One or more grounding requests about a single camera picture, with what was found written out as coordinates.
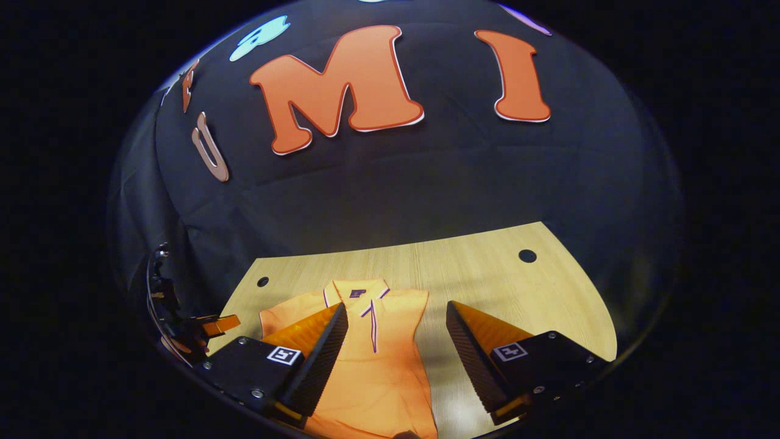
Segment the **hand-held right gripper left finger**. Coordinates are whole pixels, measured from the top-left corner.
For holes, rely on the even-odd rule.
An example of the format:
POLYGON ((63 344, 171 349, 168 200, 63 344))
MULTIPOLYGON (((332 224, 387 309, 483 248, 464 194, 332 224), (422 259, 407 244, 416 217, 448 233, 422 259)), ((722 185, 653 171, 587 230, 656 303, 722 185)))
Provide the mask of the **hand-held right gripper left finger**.
POLYGON ((348 328, 340 302, 261 340, 237 337, 196 362, 193 372, 259 416, 304 427, 320 403, 348 328))

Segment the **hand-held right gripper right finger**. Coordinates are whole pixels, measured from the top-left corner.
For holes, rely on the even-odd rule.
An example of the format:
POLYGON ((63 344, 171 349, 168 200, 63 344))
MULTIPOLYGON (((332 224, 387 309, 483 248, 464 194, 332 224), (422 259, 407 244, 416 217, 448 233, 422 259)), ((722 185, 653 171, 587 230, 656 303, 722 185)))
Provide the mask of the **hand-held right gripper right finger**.
POLYGON ((556 330, 533 335, 449 301, 446 328, 484 410, 498 426, 576 397, 609 362, 556 330))

